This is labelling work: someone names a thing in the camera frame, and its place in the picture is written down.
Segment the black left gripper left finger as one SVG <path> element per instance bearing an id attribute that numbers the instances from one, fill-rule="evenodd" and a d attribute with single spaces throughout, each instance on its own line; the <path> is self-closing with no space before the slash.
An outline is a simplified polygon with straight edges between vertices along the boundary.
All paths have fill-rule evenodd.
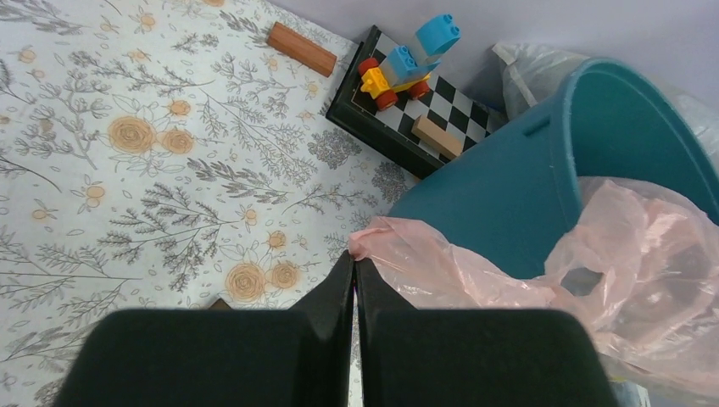
<path id="1" fill-rule="evenodd" d="M 84 342 L 57 406 L 344 406 L 354 262 L 288 309 L 125 309 Z"/>

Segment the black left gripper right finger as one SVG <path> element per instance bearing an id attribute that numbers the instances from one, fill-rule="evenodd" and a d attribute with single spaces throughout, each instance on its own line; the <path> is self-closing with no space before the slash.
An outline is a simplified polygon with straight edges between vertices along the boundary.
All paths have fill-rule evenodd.
<path id="1" fill-rule="evenodd" d="M 614 406 L 588 334 L 554 309 L 417 309 L 354 265 L 367 406 Z"/>

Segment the pink plastic trash bag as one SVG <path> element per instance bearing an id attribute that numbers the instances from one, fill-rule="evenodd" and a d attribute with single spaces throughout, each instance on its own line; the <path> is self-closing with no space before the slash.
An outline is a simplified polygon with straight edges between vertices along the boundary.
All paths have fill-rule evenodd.
<path id="1" fill-rule="evenodd" d="M 349 252 L 419 308 L 551 308 L 576 316 L 614 379 L 718 403 L 718 227 L 647 181 L 580 180 L 583 209 L 531 279 L 420 220 L 377 217 Z"/>

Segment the teal plastic trash bin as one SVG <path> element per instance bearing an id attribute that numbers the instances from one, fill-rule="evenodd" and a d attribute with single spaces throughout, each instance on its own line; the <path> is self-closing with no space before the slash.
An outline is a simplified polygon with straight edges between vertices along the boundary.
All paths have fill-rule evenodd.
<path id="1" fill-rule="evenodd" d="M 649 181 L 718 218 L 718 176 L 669 100 L 612 59 L 588 59 L 549 98 L 412 187 L 391 209 L 515 278 L 543 273 L 582 212 L 578 180 Z"/>

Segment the dark brown wooden block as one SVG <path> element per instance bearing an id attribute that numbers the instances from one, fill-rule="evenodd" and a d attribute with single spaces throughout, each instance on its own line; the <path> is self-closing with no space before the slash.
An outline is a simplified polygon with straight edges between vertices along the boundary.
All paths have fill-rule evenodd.
<path id="1" fill-rule="evenodd" d="M 209 307 L 208 309 L 215 309 L 215 310 L 230 310 L 231 306 L 224 301 L 222 298 L 217 298 Z"/>

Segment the floral table mat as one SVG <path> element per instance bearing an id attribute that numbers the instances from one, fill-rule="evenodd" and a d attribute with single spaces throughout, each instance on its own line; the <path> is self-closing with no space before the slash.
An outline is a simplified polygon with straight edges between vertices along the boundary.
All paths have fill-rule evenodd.
<path id="1" fill-rule="evenodd" d="M 325 117 L 355 51 L 266 1 L 2 2 L 2 405 L 49 406 L 117 309 L 286 308 L 325 278 L 415 183 Z"/>

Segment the light wooden block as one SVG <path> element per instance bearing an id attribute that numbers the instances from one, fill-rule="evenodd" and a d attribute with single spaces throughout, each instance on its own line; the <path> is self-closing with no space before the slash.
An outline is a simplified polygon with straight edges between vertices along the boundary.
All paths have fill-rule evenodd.
<path id="1" fill-rule="evenodd" d="M 413 135 L 448 159 L 456 159 L 462 154 L 463 144 L 425 115 L 415 120 L 411 131 Z"/>

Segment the black checkered tray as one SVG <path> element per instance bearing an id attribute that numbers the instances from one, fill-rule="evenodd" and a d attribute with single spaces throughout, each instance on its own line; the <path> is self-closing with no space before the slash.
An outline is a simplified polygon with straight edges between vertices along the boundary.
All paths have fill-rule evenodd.
<path id="1" fill-rule="evenodd" d="M 397 43 L 373 25 L 353 56 L 326 118 L 375 149 L 409 173 L 422 179 L 449 162 L 411 132 L 415 120 L 425 116 L 457 139 L 467 150 L 508 122 L 505 114 L 467 97 L 435 73 L 430 91 L 412 100 L 406 92 L 390 108 L 379 111 L 371 96 L 360 90 L 360 62 L 372 57 L 381 63 Z"/>

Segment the large translucent bag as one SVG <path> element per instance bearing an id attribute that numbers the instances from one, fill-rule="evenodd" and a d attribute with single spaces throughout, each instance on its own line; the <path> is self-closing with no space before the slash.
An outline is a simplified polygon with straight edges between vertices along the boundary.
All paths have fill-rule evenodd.
<path id="1" fill-rule="evenodd" d="M 531 43 L 497 43 L 506 114 L 512 120 L 552 96 L 560 83 L 587 55 Z M 673 104 L 703 149 L 718 160 L 718 111 L 684 90 L 658 77 L 650 81 Z"/>

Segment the orange-brown wooden block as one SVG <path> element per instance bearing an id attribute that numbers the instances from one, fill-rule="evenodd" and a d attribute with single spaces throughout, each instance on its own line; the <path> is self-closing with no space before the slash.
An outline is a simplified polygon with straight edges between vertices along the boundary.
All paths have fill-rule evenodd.
<path id="1" fill-rule="evenodd" d="M 334 71 L 337 62 L 335 54 L 280 22 L 272 26 L 266 43 L 320 75 L 330 77 Z"/>

